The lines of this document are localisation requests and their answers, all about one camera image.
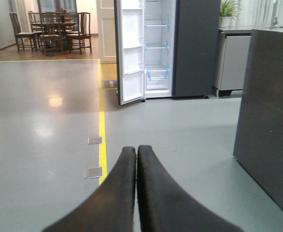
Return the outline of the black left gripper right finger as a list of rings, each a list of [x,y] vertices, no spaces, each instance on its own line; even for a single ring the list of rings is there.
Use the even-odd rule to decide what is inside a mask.
[[[138,147],[137,192],[143,232],[241,232],[191,197],[149,145]]]

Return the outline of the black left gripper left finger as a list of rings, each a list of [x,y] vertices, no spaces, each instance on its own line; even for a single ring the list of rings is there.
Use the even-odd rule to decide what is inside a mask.
[[[46,227],[46,232],[131,232],[135,205],[136,152],[121,154],[103,183],[77,208]]]

